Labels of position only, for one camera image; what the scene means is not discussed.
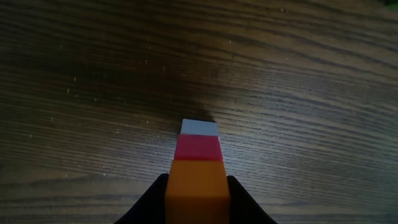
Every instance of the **orange cube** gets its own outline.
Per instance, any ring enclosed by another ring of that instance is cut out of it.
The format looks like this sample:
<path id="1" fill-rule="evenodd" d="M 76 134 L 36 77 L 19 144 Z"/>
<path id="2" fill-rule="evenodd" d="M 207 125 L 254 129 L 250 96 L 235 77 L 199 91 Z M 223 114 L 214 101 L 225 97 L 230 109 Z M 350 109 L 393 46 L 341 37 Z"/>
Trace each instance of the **orange cube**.
<path id="1" fill-rule="evenodd" d="M 173 160 L 165 193 L 166 224 L 228 224 L 230 203 L 223 161 Z"/>

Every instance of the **toy block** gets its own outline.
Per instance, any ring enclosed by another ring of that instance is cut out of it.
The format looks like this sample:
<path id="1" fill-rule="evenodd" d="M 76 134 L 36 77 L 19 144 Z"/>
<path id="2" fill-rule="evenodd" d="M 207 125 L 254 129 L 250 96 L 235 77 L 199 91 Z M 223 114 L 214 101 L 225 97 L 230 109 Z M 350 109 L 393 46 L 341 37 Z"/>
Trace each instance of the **toy block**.
<path id="1" fill-rule="evenodd" d="M 220 140 L 218 136 L 180 134 L 174 159 L 222 161 Z"/>
<path id="2" fill-rule="evenodd" d="M 230 202 L 222 161 L 172 161 L 166 224 L 228 224 Z"/>
<path id="3" fill-rule="evenodd" d="M 218 136 L 217 123 L 183 119 L 180 134 Z"/>

